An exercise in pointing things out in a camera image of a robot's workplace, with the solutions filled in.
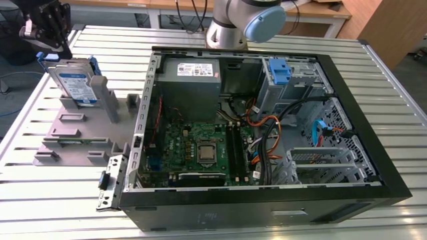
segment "blue latch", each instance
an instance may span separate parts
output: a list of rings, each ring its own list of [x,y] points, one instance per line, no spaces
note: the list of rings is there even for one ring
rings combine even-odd
[[[52,54],[49,53],[47,56],[43,52],[39,52],[36,54],[36,57],[37,57],[37,62],[39,64],[41,65],[43,69],[45,72],[48,72],[48,69],[45,67],[45,65],[43,64],[43,61],[47,61],[47,62],[57,62],[60,60],[60,57],[57,54]]]
[[[286,85],[291,79],[291,68],[287,61],[284,59],[271,58],[268,59],[268,63],[274,83],[278,85]]]

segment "ram slot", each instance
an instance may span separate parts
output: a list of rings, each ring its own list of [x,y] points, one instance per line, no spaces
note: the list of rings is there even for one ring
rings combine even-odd
[[[232,128],[232,146],[234,146],[234,160],[236,164],[236,174],[240,181],[243,181],[244,177],[247,177],[247,160],[244,157],[240,127],[238,126]]]
[[[234,144],[234,127],[227,126],[226,128],[226,144],[228,154],[228,172],[230,178],[234,180],[238,177],[238,163],[235,158],[235,144]]]

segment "motherboard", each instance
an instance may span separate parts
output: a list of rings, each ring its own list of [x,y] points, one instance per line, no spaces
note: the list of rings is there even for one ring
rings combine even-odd
[[[248,126],[168,124],[161,156],[148,156],[148,171],[140,172],[144,187],[252,185],[244,151],[251,139]]]

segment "chip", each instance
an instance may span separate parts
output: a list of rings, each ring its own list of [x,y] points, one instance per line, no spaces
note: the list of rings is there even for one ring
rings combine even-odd
[[[199,151],[200,151],[200,159],[214,159],[215,154],[214,154],[214,146],[200,146]]]
[[[216,143],[200,142],[198,143],[198,163],[204,167],[210,167],[216,164]]]

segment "table leg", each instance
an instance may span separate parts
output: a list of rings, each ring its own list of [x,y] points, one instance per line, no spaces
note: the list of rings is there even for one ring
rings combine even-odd
[[[160,29],[160,10],[148,8],[149,24],[152,29]]]
[[[334,18],[334,22],[328,26],[327,32],[324,34],[324,38],[328,38],[328,39],[336,38],[336,36],[342,30],[344,22],[346,22],[346,19],[343,19],[343,18]]]

